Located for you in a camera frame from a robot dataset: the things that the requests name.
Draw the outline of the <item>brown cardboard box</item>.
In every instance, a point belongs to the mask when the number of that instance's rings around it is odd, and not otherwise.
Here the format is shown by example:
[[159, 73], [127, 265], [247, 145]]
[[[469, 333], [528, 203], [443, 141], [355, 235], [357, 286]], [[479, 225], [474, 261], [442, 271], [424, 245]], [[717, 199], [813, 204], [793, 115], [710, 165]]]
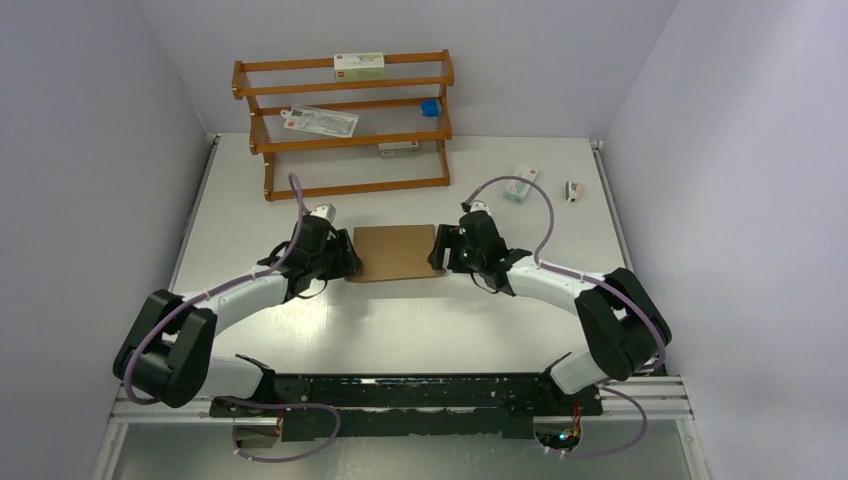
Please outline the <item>brown cardboard box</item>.
[[346, 280], [375, 283], [438, 278], [444, 270], [434, 269], [428, 261], [435, 236], [432, 224], [355, 227], [353, 247], [362, 266]]

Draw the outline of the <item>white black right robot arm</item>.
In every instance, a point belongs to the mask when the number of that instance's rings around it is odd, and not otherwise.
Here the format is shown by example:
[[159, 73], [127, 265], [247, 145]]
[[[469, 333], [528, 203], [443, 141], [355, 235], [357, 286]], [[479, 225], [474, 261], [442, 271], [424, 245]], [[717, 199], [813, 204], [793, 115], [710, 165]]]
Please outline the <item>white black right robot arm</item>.
[[463, 215], [456, 225], [439, 225], [428, 261], [435, 270], [472, 275], [494, 294], [539, 300], [578, 318], [584, 347], [547, 367], [551, 380], [539, 389], [542, 406], [553, 414], [565, 413], [590, 385], [630, 378], [672, 339], [632, 271], [596, 276], [537, 260], [528, 250], [508, 247], [485, 210]]

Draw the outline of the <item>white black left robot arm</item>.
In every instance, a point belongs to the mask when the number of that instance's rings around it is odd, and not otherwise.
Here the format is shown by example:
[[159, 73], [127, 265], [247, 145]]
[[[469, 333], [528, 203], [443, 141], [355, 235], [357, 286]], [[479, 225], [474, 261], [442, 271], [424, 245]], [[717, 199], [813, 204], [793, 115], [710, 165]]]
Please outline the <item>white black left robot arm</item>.
[[213, 353], [217, 335], [263, 310], [304, 298], [313, 281], [359, 272], [350, 234], [315, 213], [301, 217], [291, 240], [240, 277], [212, 289], [148, 296], [113, 363], [134, 401], [177, 408], [198, 396], [235, 397], [249, 414], [273, 409], [275, 372], [245, 355]]

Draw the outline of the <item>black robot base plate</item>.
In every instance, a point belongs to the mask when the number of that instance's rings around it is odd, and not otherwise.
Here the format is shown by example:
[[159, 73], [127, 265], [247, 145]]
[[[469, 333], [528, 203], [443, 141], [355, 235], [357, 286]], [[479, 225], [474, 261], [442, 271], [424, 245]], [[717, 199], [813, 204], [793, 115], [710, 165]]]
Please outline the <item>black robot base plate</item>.
[[280, 418], [285, 441], [332, 432], [341, 437], [499, 434], [533, 439], [542, 417], [570, 420], [603, 412], [597, 387], [566, 394], [545, 373], [418, 376], [278, 374], [261, 382], [248, 405], [225, 394], [213, 418]]

